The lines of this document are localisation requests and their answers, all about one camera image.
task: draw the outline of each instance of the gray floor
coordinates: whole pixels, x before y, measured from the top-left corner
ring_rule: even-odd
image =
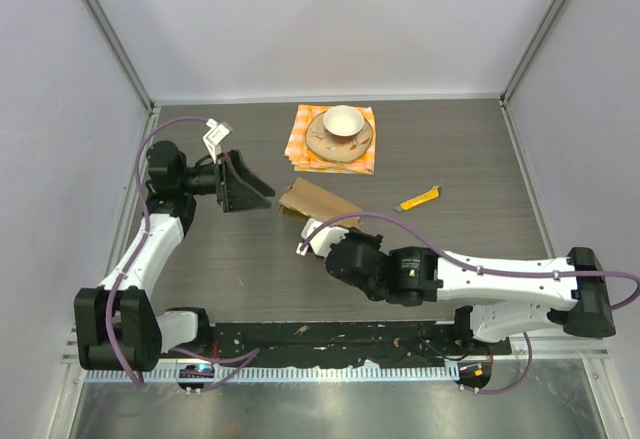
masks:
[[[491,387],[512,383],[523,362],[496,363]],[[174,384],[150,384],[143,391],[86,384],[70,437],[606,437],[579,360],[537,361],[522,387],[500,396],[474,396],[448,382],[230,385],[201,397],[169,397],[177,389]]]
[[[457,252],[545,257],[498,101],[359,105],[371,105],[377,119],[372,176],[294,173],[283,152],[296,104],[164,107],[160,123],[187,115],[227,121],[234,133],[226,147],[239,148],[278,197],[300,175],[364,210],[391,213],[403,200],[440,184],[439,199],[403,213],[402,219]],[[158,137],[175,141],[193,163],[206,153],[204,132],[201,124],[185,124]],[[215,198],[199,198],[195,222],[156,285],[156,312],[201,306],[214,321],[444,319],[461,304],[402,308],[369,302],[327,275],[320,260],[295,255],[302,225],[275,207],[222,214]],[[386,248],[415,244],[386,223],[366,220],[362,228],[383,234]]]

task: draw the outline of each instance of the cardboard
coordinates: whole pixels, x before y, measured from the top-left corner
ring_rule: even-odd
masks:
[[[303,221],[309,217],[326,221],[346,212],[362,211],[362,208],[299,177],[280,198],[280,211]],[[359,223],[359,217],[351,217],[336,224],[356,227]]]

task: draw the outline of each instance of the white wall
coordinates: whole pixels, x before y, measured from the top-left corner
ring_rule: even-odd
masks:
[[[542,208],[561,251],[595,249],[640,273],[640,0],[571,0],[512,103]],[[628,295],[608,281],[613,300]],[[640,303],[607,341],[627,411],[640,402]],[[638,417],[632,419],[636,427]]]
[[[80,0],[0,0],[0,436],[45,437],[144,111]]]
[[[155,99],[499,93],[550,0],[101,0]]]

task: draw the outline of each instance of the yellow handle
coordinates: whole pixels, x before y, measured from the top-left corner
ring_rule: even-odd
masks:
[[[437,199],[438,197],[440,197],[440,186],[433,186],[424,194],[414,197],[413,199],[409,199],[408,201],[404,201],[402,204],[400,204],[400,207],[402,208],[402,210],[406,211],[413,207],[419,206],[420,204],[424,204],[425,202]]]

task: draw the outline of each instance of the yellow utility knife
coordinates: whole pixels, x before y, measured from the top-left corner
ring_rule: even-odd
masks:
[[[413,199],[409,199],[408,201],[404,201],[398,207],[394,207],[394,211],[402,212],[408,211],[409,209],[413,209],[420,204],[424,204],[425,202],[432,201],[440,197],[440,186],[433,186],[424,194],[420,194],[419,196],[414,197]]]

